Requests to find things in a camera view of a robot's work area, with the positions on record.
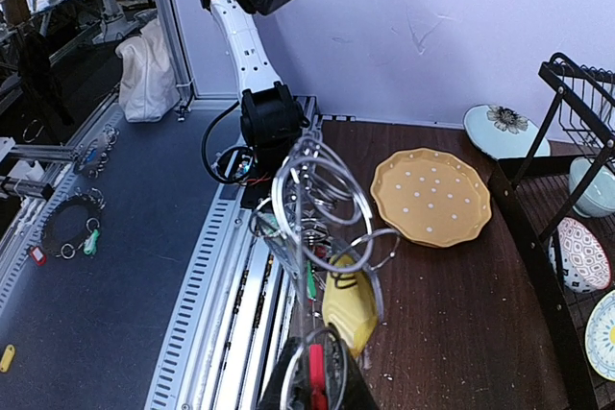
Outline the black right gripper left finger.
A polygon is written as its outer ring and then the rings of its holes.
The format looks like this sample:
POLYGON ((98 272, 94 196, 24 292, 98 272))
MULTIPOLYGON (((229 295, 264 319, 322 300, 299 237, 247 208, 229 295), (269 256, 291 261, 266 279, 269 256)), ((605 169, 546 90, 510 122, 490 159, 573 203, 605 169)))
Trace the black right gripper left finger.
POLYGON ((279 359, 258 401, 257 409, 307 409, 306 373, 301 365, 302 339, 286 340, 279 359))

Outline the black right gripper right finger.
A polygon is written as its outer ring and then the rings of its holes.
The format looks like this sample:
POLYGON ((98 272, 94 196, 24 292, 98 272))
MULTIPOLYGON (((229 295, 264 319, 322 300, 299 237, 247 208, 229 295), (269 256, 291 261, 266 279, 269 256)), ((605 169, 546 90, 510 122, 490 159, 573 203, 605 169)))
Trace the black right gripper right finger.
POLYGON ((378 408, 347 346, 344 343, 331 343, 331 409, 378 408))

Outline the green tagged key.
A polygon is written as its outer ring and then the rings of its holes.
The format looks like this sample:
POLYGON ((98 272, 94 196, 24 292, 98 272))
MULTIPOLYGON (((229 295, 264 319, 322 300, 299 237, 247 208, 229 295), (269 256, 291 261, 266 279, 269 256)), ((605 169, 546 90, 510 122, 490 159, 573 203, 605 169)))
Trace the green tagged key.
POLYGON ((295 289, 298 289, 300 271, 296 246, 292 239, 285 237, 280 231, 275 216, 271 213, 253 214, 250 220, 250 230, 254 236, 264 240, 269 251, 282 264, 295 289))

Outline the red handled keyring with keys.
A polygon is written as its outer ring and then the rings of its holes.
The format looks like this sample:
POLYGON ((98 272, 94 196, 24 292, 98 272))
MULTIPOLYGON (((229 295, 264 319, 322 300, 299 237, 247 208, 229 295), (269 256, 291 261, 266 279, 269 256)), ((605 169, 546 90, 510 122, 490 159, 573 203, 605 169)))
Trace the red handled keyring with keys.
POLYGON ((295 243, 298 331, 290 337, 302 339, 307 409, 331 409, 331 343, 344 343, 360 369, 384 319, 378 272, 396 255, 401 234, 375 228, 365 192, 317 132, 295 142, 257 212, 273 214, 295 243))

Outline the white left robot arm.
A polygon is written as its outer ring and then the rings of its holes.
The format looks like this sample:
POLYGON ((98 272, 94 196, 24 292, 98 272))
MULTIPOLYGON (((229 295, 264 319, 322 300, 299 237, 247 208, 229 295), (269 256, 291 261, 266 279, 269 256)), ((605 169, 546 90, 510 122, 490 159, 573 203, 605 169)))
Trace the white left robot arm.
POLYGON ((264 51, 255 15, 291 0, 201 0, 222 31, 234 64, 240 129, 258 156, 285 155, 309 123, 264 51))

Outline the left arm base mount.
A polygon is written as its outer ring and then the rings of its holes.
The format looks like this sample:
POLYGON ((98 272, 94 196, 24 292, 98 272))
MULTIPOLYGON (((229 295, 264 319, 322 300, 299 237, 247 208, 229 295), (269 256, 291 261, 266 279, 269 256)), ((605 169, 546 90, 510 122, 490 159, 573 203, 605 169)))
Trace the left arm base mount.
POLYGON ((295 142, 310 126, 300 102, 287 85, 246 89, 241 99, 214 118, 201 141, 201 158, 208 174, 225 185, 245 188, 241 206, 253 210, 269 196, 271 183, 295 142), (227 149, 215 162, 208 160, 208 141, 215 126, 235 109, 244 143, 227 149))

